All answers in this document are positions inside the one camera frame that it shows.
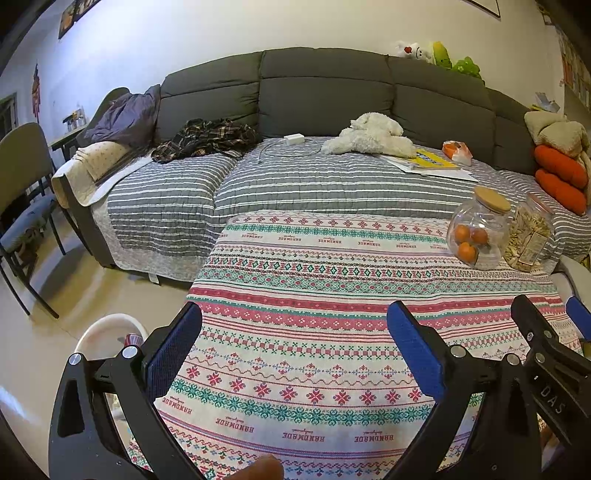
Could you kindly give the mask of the person's left hand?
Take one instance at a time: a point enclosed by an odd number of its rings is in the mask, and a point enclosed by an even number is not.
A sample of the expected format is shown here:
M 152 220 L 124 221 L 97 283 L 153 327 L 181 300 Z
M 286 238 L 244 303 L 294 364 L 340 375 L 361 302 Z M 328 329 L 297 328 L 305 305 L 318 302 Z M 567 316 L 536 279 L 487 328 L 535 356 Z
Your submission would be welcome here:
M 273 455 L 263 455 L 226 480 L 283 480 L 283 464 Z

